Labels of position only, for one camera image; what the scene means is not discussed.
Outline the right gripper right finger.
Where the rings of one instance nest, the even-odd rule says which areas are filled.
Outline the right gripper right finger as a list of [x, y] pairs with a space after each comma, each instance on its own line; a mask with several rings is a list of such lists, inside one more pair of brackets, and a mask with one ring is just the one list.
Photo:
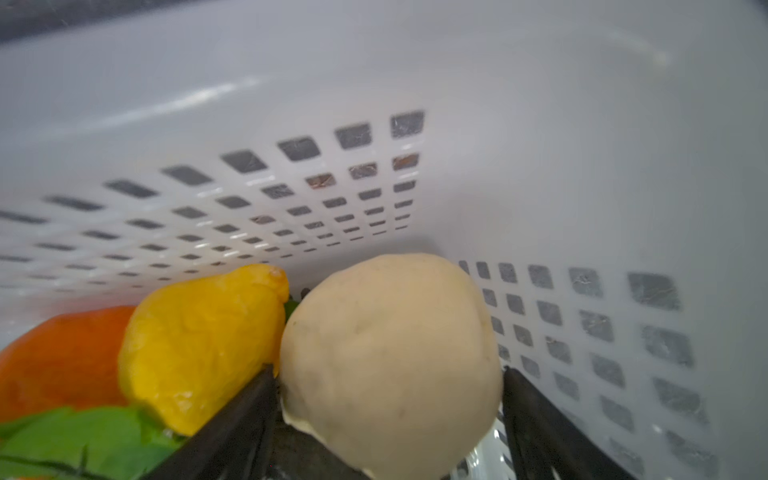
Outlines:
[[520, 371], [503, 373], [502, 408], [518, 479], [630, 479]]

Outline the beige round toy bun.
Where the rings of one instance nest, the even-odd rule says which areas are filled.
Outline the beige round toy bun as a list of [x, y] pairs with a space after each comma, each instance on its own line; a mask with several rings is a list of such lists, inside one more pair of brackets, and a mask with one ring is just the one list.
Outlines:
[[387, 254], [330, 275], [290, 317], [284, 421], [372, 479], [438, 479], [491, 429], [501, 362], [480, 289], [458, 265]]

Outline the white plastic perforated basket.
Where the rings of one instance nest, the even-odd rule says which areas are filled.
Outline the white plastic perforated basket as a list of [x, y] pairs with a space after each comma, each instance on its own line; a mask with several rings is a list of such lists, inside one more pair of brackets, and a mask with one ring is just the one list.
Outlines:
[[413, 252], [629, 474], [765, 478], [766, 3], [2, 3], [3, 344]]

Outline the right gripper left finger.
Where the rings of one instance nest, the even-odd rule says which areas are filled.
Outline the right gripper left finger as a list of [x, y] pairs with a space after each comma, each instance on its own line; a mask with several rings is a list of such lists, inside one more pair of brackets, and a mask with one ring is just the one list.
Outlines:
[[268, 365], [184, 445], [143, 477], [149, 480], [261, 479], [278, 413]]

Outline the green leafy toy vegetable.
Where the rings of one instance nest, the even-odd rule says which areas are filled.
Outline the green leafy toy vegetable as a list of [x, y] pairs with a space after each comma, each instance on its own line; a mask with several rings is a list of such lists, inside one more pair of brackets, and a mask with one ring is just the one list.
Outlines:
[[1, 424], [1, 477], [140, 479], [184, 443], [135, 407], [60, 407]]

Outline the yellow toy lemon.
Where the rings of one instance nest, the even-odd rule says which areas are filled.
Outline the yellow toy lemon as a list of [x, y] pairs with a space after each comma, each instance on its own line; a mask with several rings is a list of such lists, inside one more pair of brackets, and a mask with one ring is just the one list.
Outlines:
[[126, 399], [196, 434], [267, 367], [279, 369], [290, 284], [266, 264], [165, 286], [134, 310], [118, 354]]

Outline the orange toy carrot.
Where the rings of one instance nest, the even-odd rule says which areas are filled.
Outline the orange toy carrot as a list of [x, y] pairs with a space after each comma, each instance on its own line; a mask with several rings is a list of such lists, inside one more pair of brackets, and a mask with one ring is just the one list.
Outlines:
[[133, 306], [64, 314], [1, 351], [1, 420], [59, 407], [125, 406], [117, 357]]

